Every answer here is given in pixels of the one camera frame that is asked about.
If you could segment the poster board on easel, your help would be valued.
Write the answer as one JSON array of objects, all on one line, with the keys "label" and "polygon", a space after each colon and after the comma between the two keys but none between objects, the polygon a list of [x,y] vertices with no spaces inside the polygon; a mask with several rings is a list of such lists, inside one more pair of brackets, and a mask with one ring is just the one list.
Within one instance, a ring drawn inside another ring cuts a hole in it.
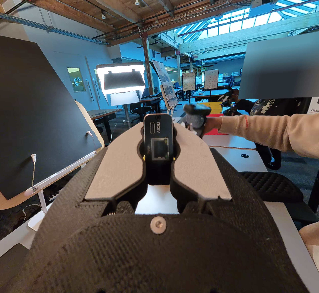
[{"label": "poster board on easel", "polygon": [[154,70],[157,72],[157,75],[162,84],[162,95],[165,99],[167,108],[170,110],[178,104],[175,90],[173,88],[173,83],[171,82],[169,75],[165,69],[165,66],[162,62],[152,60],[154,65]]}]

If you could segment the yellow plastic bin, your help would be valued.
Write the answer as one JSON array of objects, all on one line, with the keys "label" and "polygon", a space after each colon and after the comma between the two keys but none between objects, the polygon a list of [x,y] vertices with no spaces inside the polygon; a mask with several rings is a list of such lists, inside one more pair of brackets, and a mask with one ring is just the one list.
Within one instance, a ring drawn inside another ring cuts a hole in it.
[{"label": "yellow plastic bin", "polygon": [[222,113],[222,103],[217,101],[217,102],[204,102],[204,103],[199,103],[201,105],[205,105],[206,107],[209,107],[211,109],[210,114],[221,114]]}]

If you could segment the grey ceiling conduit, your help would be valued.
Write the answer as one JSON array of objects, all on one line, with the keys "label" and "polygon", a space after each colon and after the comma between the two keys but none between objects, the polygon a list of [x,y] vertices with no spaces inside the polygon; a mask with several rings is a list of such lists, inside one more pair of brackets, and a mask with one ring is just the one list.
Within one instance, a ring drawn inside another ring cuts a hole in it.
[{"label": "grey ceiling conduit", "polygon": [[85,40],[85,41],[89,41],[89,42],[93,42],[96,44],[101,44],[101,45],[110,45],[109,43],[102,41],[102,40],[98,40],[98,39],[93,39],[87,36],[83,36],[83,35],[79,35],[77,33],[73,33],[73,32],[69,32],[69,31],[65,31],[56,27],[52,27],[52,26],[47,26],[45,24],[41,24],[41,23],[37,23],[34,21],[30,21],[30,20],[26,20],[17,16],[11,16],[11,15],[7,15],[5,13],[1,13],[0,14],[0,18],[10,21],[11,23],[16,23],[16,24],[22,24],[25,26],[29,26],[32,28],[36,28],[36,29],[40,29],[43,31],[46,31],[47,33],[56,33],[59,35],[63,35],[63,36],[68,36],[68,37],[73,37],[76,39],[80,39],[80,40]]}]

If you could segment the person's right hand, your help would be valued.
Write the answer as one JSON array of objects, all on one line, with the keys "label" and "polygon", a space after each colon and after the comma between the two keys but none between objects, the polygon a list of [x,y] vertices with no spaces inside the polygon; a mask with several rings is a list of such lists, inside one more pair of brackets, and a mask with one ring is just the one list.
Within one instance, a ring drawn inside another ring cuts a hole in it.
[{"label": "person's right hand", "polygon": [[218,131],[221,129],[222,117],[212,118],[208,120],[208,124],[205,125],[203,135],[205,132],[209,132],[213,128],[216,128]]}]

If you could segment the black mesh office chair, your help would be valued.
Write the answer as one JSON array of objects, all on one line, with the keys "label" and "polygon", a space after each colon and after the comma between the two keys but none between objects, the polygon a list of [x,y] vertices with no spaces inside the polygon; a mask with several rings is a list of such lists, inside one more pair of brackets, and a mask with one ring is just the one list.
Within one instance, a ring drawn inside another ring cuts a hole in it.
[{"label": "black mesh office chair", "polygon": [[241,172],[265,202],[284,203],[295,222],[306,226],[318,222],[318,217],[304,202],[301,190],[288,178],[272,172]]}]

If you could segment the plywood easel panel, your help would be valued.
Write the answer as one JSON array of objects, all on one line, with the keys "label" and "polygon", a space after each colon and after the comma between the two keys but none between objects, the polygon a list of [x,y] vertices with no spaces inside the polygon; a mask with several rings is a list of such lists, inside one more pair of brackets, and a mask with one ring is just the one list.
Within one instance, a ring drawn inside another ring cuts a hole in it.
[{"label": "plywood easel panel", "polygon": [[[91,128],[90,132],[96,134],[97,139],[95,139],[94,141],[98,140],[101,143],[101,145],[102,145],[101,147],[95,147],[94,148],[94,151],[97,151],[97,153],[98,153],[99,151],[101,151],[101,149],[104,148],[104,141],[103,141],[101,135],[98,133],[98,130],[97,130],[96,126],[94,125],[93,121],[91,120],[91,118],[90,118],[88,112],[86,111],[86,109],[79,102],[75,101],[75,103],[79,107],[79,109],[82,112],[84,118],[86,119],[88,125],[90,126],[90,128]],[[36,194],[38,194],[39,196],[43,196],[43,190],[41,190],[39,193],[36,193]],[[5,210],[5,209],[9,209],[9,208],[15,207],[15,206],[21,204],[22,202],[26,201],[30,197],[32,197],[32,196],[24,196],[23,192],[21,192],[20,194],[14,196],[13,198],[11,198],[9,200],[7,200],[2,193],[0,193],[0,209],[1,210]]]}]

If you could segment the black ethernet adapter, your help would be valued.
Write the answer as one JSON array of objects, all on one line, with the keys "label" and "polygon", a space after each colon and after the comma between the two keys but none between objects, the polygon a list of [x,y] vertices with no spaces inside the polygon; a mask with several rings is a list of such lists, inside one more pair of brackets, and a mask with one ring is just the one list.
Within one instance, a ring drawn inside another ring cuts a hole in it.
[{"label": "black ethernet adapter", "polygon": [[169,114],[144,118],[146,178],[149,185],[169,185],[174,160],[173,122]]}]

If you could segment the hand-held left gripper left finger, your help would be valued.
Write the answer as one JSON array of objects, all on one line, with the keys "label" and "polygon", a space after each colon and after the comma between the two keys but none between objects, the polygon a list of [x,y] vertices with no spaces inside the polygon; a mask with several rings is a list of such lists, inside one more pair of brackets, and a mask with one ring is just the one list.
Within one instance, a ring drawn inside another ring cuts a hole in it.
[{"label": "hand-held left gripper left finger", "polygon": [[115,202],[131,190],[137,192],[137,202],[145,196],[146,164],[140,153],[142,128],[143,124],[136,124],[109,145],[85,200]]}]

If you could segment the rolling whiteboard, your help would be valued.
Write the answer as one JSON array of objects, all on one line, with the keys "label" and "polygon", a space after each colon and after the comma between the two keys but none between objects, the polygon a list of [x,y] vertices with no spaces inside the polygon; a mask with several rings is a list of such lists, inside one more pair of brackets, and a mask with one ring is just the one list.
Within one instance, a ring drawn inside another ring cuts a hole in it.
[{"label": "rolling whiteboard", "polygon": [[196,74],[195,74],[195,72],[182,74],[182,88],[183,88],[183,91],[196,90]]},{"label": "rolling whiteboard", "polygon": [[218,74],[219,70],[207,70],[205,71],[204,89],[212,90],[218,87]]}]

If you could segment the black backdrop board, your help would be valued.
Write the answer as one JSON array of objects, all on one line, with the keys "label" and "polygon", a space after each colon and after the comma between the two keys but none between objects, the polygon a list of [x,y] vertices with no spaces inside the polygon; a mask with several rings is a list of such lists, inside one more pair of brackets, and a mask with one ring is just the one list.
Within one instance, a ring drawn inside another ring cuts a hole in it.
[{"label": "black backdrop board", "polygon": [[1,194],[10,200],[102,147],[38,44],[1,36]]}]

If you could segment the person's right forearm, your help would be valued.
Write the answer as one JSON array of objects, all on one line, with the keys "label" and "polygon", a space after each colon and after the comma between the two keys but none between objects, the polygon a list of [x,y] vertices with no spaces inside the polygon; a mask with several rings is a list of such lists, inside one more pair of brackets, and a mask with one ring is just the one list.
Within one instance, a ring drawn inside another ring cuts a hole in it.
[{"label": "person's right forearm", "polygon": [[281,152],[319,158],[319,115],[224,116],[220,133],[243,137]]}]

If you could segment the green door window sign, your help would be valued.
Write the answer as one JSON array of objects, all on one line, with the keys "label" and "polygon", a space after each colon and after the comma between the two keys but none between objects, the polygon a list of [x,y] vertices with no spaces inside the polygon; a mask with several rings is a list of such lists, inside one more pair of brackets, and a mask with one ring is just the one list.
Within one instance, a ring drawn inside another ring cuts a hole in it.
[{"label": "green door window sign", "polygon": [[85,92],[86,88],[83,82],[82,74],[79,68],[67,67],[70,82],[74,92]]}]

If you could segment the white clip rail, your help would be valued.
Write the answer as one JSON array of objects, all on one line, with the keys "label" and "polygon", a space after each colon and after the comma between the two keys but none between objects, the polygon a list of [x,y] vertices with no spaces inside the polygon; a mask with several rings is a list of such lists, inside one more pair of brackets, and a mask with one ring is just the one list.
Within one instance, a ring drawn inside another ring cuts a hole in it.
[{"label": "white clip rail", "polygon": [[74,171],[75,169],[83,166],[89,160],[91,160],[94,156],[97,155],[97,151],[91,152],[90,154],[84,156],[83,158],[77,160],[73,164],[69,165],[68,167],[54,173],[53,175],[49,176],[48,178],[42,180],[41,182],[35,184],[33,187],[28,188],[25,192],[23,192],[24,196],[33,196],[36,193],[39,193],[41,190],[45,189],[46,187],[50,186],[54,182],[58,181],[59,179],[65,177],[70,172]]}]

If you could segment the red plastic bin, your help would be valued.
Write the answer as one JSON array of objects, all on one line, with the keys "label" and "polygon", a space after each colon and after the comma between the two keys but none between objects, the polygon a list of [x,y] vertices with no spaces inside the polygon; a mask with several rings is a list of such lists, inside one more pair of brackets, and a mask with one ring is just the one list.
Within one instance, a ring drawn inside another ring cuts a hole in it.
[{"label": "red plastic bin", "polygon": [[[209,114],[207,117],[206,117],[206,123],[205,125],[208,124],[208,120],[209,119],[212,119],[212,118],[217,118],[217,117],[222,117],[224,116],[222,113],[219,113],[219,114]],[[210,130],[209,132],[205,132],[204,133],[204,136],[208,136],[208,135],[228,135],[226,133],[219,133],[218,130],[216,128],[213,128],[212,130]]]}]

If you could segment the dark grey mat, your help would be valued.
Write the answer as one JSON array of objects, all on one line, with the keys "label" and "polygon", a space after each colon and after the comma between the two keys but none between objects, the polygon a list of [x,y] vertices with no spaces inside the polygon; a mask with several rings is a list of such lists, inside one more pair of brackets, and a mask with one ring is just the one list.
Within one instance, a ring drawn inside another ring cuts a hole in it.
[{"label": "dark grey mat", "polygon": [[18,273],[29,249],[22,244],[16,244],[0,257],[0,287],[6,286]]}]

